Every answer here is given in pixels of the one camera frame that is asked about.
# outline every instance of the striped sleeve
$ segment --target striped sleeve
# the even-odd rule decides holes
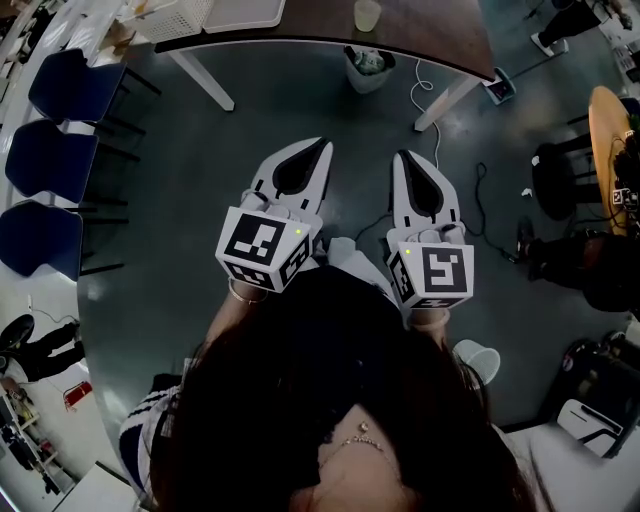
[[[149,479],[153,444],[157,436],[171,435],[170,410],[178,399],[181,376],[157,375],[151,392],[129,414],[120,428],[120,456],[129,478],[153,499]]]

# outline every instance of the blue chair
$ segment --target blue chair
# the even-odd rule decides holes
[[[124,223],[123,221],[102,221]],[[36,201],[19,203],[0,216],[0,261],[21,276],[45,263],[72,281],[121,268],[122,263],[82,270],[83,222],[79,215]]]
[[[51,54],[44,60],[29,89],[29,101],[56,124],[65,120],[82,121],[104,128],[97,123],[106,119],[144,135],[144,130],[108,114],[118,88],[128,92],[121,84],[125,74],[156,94],[162,94],[157,87],[127,69],[126,64],[87,66],[82,50],[75,48]]]
[[[5,174],[25,197],[47,191],[80,203],[98,148],[129,160],[140,160],[98,142],[95,135],[65,134],[53,121],[39,119],[16,130]]]

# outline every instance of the white cup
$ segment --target white cup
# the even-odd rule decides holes
[[[497,350],[483,347],[472,340],[462,340],[453,347],[453,353],[478,373],[485,386],[498,374],[500,354]]]
[[[373,0],[358,0],[353,6],[356,28],[360,32],[371,32],[380,19],[382,7]]]

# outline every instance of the wooden table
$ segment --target wooden table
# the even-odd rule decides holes
[[[369,33],[355,28],[354,0],[287,0],[277,27],[218,34],[203,31],[195,36],[159,43],[156,52],[169,52],[227,111],[233,110],[233,100],[186,50],[247,41],[356,44],[434,62],[461,72],[461,76],[415,122],[417,131],[424,131],[481,80],[495,79],[491,47],[478,0],[377,1],[382,5],[382,15]]]
[[[612,218],[611,231],[623,236],[627,235],[629,219],[622,207],[612,204],[612,194],[616,188],[613,162],[616,155],[624,149],[626,134],[631,130],[628,116],[627,109],[609,89],[601,86],[593,90],[589,104],[593,161],[598,175],[604,213],[607,218]]]

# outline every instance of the white table leg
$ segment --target white table leg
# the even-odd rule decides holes
[[[447,110],[464,98],[481,80],[471,75],[461,75],[435,100],[427,111],[413,125],[417,132],[423,132],[438,120]]]
[[[193,53],[188,50],[174,50],[168,52],[176,64],[184,69],[187,74],[193,78],[200,86],[209,93],[214,100],[218,102],[224,110],[231,112],[236,104],[229,97],[226,91],[218,82],[209,74],[200,61]]]

